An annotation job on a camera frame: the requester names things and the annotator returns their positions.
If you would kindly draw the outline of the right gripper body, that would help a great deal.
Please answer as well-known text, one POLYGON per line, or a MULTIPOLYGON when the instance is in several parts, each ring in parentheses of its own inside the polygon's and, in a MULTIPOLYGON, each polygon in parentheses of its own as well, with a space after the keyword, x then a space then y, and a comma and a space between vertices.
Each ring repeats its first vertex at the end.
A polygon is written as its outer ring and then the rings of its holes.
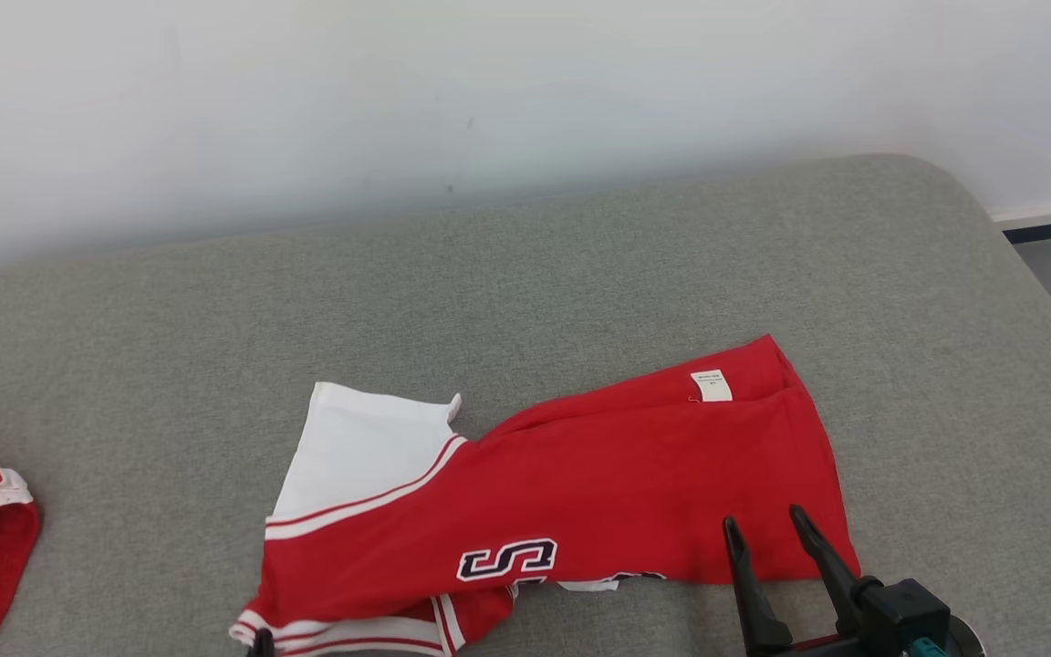
MULTIPOLYGON (((788 634, 784 639, 791 639, 788 634)), ((862 632, 847 633, 846 636, 829 635, 784 644, 783 637, 763 636, 758 632, 744 633, 744 650, 747 656, 863 656, 862 632)))

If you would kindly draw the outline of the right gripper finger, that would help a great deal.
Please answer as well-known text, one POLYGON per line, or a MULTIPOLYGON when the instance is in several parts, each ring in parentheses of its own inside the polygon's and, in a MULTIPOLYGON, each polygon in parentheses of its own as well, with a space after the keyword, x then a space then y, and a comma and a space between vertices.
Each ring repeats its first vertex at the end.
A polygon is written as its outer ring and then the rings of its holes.
POLYGON ((792 646, 792 632, 776 619, 753 566, 753 552, 734 516, 724 520, 724 540, 731 570, 735 607, 746 654, 780 654, 792 646))
POLYGON ((854 593, 858 577, 842 557, 838 555, 834 546, 830 545, 817 523, 801 505, 791 505, 789 515, 794 531, 799 537, 802 548, 812 558, 820 571, 820 578, 833 604, 836 613, 836 631, 859 631, 859 611, 854 593))

